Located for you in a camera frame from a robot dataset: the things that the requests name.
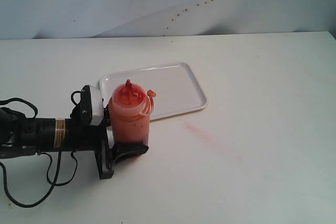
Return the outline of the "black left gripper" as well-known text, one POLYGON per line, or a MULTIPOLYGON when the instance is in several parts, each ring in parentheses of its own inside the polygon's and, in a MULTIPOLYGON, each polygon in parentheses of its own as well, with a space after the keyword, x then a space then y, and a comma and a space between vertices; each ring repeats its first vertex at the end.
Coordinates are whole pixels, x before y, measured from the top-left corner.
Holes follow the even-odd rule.
POLYGON ((99 126, 84 126, 80 120, 80 107, 77 104, 70 114, 69 143, 77 151, 93 151, 100 179, 110 179, 112 164, 118 164, 128 158, 145 154, 149 147, 142 143, 116 143, 110 152, 107 127, 111 126, 109 107, 104 108, 104 117, 99 126))

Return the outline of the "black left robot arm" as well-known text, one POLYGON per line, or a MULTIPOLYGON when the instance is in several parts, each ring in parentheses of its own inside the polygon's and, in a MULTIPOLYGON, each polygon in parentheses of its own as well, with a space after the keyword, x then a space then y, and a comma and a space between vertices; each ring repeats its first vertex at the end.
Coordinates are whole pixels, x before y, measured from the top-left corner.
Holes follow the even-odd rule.
POLYGON ((115 143, 109 146, 105 117, 98 126, 82 124, 77 109, 68 119, 28 118, 25 114, 1 107, 1 158, 32 156, 43 152, 93 151, 100 179, 113 176, 115 164, 145 154, 148 146, 115 143))

